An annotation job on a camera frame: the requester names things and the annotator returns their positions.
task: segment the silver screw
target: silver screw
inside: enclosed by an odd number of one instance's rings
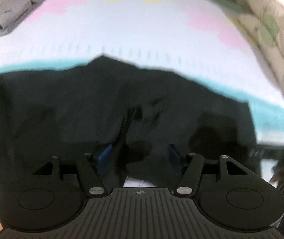
[[[93,187],[89,190],[92,195],[100,195],[104,193],[104,189],[101,187]]]
[[[192,189],[189,187],[179,187],[177,189],[177,192],[182,194],[182,195],[188,195],[192,193]]]

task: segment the ribbed black surface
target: ribbed black surface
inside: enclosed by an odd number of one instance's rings
[[[282,239],[271,228],[259,233],[237,233],[208,221],[191,199],[173,196],[167,188],[117,188],[101,199],[91,199],[69,224],[45,233],[5,229],[0,239]]]

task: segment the black garment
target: black garment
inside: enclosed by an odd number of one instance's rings
[[[127,174],[167,186],[174,177],[169,144],[183,155],[245,162],[245,145],[256,143],[247,104],[172,72],[100,57],[65,71],[6,73],[0,75],[0,189],[50,156],[70,159],[114,142],[132,107],[138,110],[126,137],[129,163],[117,161],[122,176],[114,168],[102,176],[107,188],[122,186]]]

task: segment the gray garment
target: gray garment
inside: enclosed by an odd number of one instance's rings
[[[44,0],[3,0],[0,4],[0,36],[11,33]]]

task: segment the bed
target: bed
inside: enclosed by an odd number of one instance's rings
[[[284,145],[284,98],[232,0],[46,0],[0,37],[0,73],[63,70],[101,54],[249,103],[259,144]]]

